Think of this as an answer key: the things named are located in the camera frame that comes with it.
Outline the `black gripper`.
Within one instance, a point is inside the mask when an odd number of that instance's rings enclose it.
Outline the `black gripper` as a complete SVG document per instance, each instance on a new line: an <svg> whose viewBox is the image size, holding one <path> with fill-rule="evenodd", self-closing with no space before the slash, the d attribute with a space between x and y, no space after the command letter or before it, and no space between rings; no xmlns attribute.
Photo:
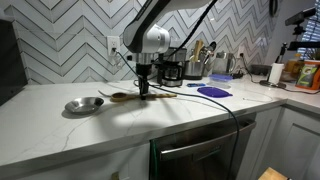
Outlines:
<svg viewBox="0 0 320 180"><path fill-rule="evenodd" d="M148 76L151 74L151 64L137 64L136 65L136 73L138 74L138 84L140 90L140 99L145 100L149 91L149 86L145 85L147 82Z"/></svg>

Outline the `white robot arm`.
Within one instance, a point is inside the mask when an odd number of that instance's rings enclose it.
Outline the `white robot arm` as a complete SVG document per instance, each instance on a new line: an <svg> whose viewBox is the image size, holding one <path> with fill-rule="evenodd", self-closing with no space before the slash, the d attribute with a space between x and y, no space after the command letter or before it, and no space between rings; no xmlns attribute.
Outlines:
<svg viewBox="0 0 320 180"><path fill-rule="evenodd" d="M218 0L146 0L136 17L125 27L123 42L133 54L136 62L139 95L146 99L149 90L147 76L152 67L152 58L155 54L165 53L170 45L169 32L158 26L158 20L168 12L180 9L195 9L207 5L187 38L171 53L174 55L193 36L199 25Z"/></svg>

